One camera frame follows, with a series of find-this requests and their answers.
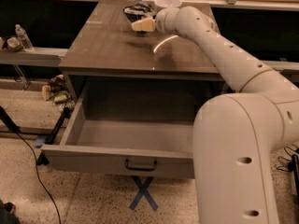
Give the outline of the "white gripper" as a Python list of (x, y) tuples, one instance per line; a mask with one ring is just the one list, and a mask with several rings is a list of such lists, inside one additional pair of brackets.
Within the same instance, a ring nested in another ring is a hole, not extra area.
[(179, 12), (177, 7), (169, 7), (160, 10), (155, 20), (152, 17), (135, 21), (131, 24), (135, 32), (154, 32), (155, 24), (160, 33), (177, 35), (176, 16)]

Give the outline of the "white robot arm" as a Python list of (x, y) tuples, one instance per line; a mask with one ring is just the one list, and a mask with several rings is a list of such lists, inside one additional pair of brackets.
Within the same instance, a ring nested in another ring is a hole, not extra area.
[(195, 7), (165, 8), (132, 27), (191, 40), (231, 88), (206, 102), (193, 124), (200, 224), (279, 224), (270, 154), (299, 140), (299, 89)]

